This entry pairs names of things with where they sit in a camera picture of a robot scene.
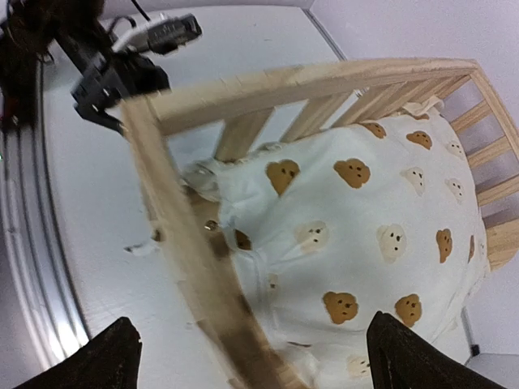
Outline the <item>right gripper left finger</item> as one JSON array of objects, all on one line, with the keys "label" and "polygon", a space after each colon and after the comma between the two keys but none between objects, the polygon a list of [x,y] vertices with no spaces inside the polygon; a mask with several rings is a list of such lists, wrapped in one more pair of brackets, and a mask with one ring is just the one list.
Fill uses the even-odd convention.
[{"label": "right gripper left finger", "polygon": [[28,380],[29,388],[136,388],[140,335],[118,318],[65,361]]}]

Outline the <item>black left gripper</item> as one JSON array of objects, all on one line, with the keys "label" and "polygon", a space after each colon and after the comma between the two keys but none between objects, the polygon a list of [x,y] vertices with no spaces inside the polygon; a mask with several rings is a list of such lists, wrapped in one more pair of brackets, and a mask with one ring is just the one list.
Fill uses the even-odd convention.
[{"label": "black left gripper", "polygon": [[82,75],[74,92],[78,115],[120,132],[107,114],[121,99],[169,87],[162,68],[139,53],[114,53],[115,35],[99,17],[102,1],[8,1],[1,7],[1,132],[36,123],[36,69],[54,62],[57,43]]}]

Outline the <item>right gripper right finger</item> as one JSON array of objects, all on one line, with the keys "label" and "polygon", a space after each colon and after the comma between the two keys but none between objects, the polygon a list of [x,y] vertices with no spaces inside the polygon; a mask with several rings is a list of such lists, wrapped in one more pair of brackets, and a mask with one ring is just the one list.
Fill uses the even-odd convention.
[{"label": "right gripper right finger", "polygon": [[375,389],[501,387],[447,357],[381,311],[376,312],[367,329],[367,349]]}]

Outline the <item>bear print cream cushion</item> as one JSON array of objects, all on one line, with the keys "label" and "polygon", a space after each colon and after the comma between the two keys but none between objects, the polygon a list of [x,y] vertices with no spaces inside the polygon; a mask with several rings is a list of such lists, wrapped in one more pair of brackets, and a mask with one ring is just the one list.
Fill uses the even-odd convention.
[{"label": "bear print cream cushion", "polygon": [[125,105],[144,201],[195,322],[244,387],[371,385],[367,328],[428,343],[489,269],[474,180],[441,104],[177,171],[148,105]]}]

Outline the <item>wooden pet bed frame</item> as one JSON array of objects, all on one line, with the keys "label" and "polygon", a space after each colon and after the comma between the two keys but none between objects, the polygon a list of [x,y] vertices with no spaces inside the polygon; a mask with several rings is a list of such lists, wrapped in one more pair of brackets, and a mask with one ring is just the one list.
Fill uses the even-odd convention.
[{"label": "wooden pet bed frame", "polygon": [[518,150],[480,65],[292,66],[126,100],[148,217],[236,388],[491,388],[438,351],[518,250],[476,168]]}]

